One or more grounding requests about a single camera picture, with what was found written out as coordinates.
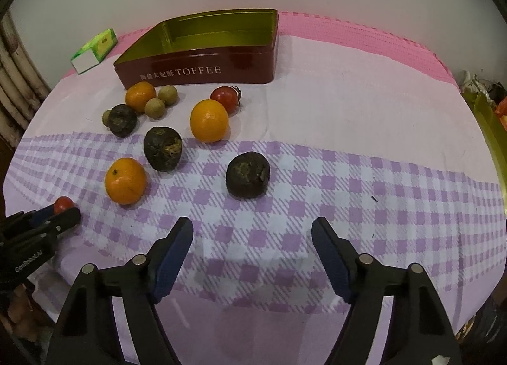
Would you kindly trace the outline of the small red cherry tomato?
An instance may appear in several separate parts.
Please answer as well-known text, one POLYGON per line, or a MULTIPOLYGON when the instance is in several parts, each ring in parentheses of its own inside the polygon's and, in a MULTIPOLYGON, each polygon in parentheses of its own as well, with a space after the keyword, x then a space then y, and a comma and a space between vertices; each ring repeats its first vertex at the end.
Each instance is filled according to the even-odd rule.
POLYGON ((70 210, 75 206, 75 203, 72 199, 70 199, 67 196, 61 196, 59 197, 53 204, 53 214, 57 215, 60 214, 66 210, 70 210))

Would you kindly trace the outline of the green white small carton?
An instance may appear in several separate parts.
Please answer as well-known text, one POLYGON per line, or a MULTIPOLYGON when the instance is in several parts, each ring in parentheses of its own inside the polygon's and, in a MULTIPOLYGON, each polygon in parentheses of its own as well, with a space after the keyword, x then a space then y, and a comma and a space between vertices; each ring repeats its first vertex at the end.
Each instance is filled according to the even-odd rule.
POLYGON ((70 59, 77 74, 100 65, 118 43, 113 29, 106 29, 86 42, 70 59))

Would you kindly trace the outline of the tan longan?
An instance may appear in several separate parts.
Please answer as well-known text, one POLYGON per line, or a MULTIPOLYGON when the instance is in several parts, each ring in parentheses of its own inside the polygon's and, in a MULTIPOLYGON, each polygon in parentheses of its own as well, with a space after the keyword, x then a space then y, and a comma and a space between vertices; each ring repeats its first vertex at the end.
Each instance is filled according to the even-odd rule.
POLYGON ((164 85, 158 91, 158 98, 167 106, 174 105, 179 99, 178 90, 173 85, 164 85))
POLYGON ((158 97, 154 97, 147 101, 144 112, 151 119, 160 119, 166 113, 165 102, 158 97))
POLYGON ((101 117, 101 120, 102 120, 102 124, 105 126, 105 127, 109 127, 108 125, 108 121, 109 121, 109 115, 111 113, 111 110, 108 109, 106 110, 103 114, 102 114, 102 117, 101 117))

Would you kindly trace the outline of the orange mandarin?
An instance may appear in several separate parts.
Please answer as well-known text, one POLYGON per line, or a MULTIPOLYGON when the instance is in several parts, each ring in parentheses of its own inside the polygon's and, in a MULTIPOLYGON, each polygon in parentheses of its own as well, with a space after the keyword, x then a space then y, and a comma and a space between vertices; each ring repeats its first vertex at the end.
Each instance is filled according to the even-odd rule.
POLYGON ((190 128, 198 141, 218 142, 228 131, 228 113, 221 103, 211 99, 202 100, 192 109, 190 128))
POLYGON ((106 172, 106 194, 118 205, 134 205, 144 195, 146 187, 144 167, 133 158, 118 159, 106 172))
POLYGON ((138 82, 129 87, 125 93, 125 104, 136 113, 144 113, 146 103, 157 97, 155 87, 145 81, 138 82))

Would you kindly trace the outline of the red toffee tin box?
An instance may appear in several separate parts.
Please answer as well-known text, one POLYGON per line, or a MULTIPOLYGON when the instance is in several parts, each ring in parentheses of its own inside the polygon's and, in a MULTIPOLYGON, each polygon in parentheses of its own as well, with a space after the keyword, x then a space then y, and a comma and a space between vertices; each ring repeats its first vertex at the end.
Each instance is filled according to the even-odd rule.
POLYGON ((125 88, 145 81, 267 84, 275 76, 279 13, 214 10, 158 23, 113 63, 125 88))

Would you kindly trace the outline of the tan longan left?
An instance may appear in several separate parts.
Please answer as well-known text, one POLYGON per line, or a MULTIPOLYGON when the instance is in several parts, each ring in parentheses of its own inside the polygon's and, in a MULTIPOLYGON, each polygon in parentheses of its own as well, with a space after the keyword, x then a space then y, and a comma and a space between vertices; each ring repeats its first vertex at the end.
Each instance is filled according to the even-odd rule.
POLYGON ((101 120, 102 120, 102 124, 105 126, 105 127, 109 127, 108 125, 108 121, 109 121, 109 115, 111 113, 111 110, 108 109, 106 110, 103 114, 102 114, 102 117, 101 117, 101 120))

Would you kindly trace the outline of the dark wrinkled fruit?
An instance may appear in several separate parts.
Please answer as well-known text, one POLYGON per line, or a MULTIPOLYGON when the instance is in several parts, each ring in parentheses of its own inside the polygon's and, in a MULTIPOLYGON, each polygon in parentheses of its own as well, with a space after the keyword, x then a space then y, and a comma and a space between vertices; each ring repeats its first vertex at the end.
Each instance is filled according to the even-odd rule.
POLYGON ((136 128, 137 123, 136 112, 126 104, 113 107, 107 118, 107 127, 118 138, 128 137, 136 128))
POLYGON ((172 172, 181 160, 183 141, 175 129, 151 128, 144 137, 144 155, 150 166, 159 172, 172 172))
POLYGON ((271 166, 260 153, 249 151, 234 157, 226 170, 228 193, 237 199, 256 199, 267 192, 271 166))

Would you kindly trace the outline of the tan longan middle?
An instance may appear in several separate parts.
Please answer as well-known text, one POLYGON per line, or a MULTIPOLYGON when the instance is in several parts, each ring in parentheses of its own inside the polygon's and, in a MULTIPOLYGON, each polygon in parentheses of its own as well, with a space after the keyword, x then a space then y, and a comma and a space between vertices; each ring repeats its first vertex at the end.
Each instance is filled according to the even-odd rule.
POLYGON ((154 97, 147 101, 144 112, 151 119, 160 119, 166 113, 165 102, 158 97, 154 97))

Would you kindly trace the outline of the tan longan upper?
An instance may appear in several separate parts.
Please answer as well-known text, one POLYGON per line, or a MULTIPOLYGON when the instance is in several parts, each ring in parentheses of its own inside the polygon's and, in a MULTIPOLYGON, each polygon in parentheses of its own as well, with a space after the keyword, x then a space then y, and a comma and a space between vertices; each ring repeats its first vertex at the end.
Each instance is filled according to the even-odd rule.
POLYGON ((158 98, 167 106, 174 105, 179 99, 178 90, 173 85, 164 85, 158 91, 158 98))

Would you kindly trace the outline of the bamboo chair frame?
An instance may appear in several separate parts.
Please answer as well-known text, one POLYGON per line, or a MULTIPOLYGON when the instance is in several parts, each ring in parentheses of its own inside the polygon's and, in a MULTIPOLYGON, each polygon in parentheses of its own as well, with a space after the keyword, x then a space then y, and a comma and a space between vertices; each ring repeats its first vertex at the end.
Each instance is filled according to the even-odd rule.
POLYGON ((37 72, 9 12, 1 18, 1 140, 14 149, 51 90, 37 72))

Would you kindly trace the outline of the pink purple checked tablecloth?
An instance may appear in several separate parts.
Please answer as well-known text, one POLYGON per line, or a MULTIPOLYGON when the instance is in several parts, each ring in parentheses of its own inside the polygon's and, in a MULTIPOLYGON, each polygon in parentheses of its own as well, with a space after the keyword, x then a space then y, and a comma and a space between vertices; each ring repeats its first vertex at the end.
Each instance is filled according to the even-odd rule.
POLYGON ((504 202, 479 125, 448 70, 427 49, 320 17, 280 17, 276 76, 242 87, 230 134, 200 144, 192 108, 211 85, 180 87, 163 118, 184 139, 179 169, 149 171, 141 201, 106 195, 107 169, 142 160, 153 126, 128 138, 102 125, 125 89, 112 60, 63 78, 31 121, 4 184, 8 213, 60 196, 82 211, 56 257, 34 274, 35 301, 57 318, 79 269, 146 252, 180 216, 194 241, 158 312, 185 364, 321 364, 347 307, 310 240, 324 216, 357 250, 425 267, 450 322, 483 305, 506 261, 504 202), (230 161, 249 151, 271 166, 256 199, 228 193, 230 161))

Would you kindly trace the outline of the red tomato with stem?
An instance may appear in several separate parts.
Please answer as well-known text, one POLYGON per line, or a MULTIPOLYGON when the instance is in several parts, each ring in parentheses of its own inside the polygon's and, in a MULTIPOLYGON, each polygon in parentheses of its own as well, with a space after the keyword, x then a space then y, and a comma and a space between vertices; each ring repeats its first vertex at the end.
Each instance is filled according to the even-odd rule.
POLYGON ((241 90, 235 86, 220 86, 210 93, 210 99, 222 104, 228 114, 238 110, 241 96, 241 90))

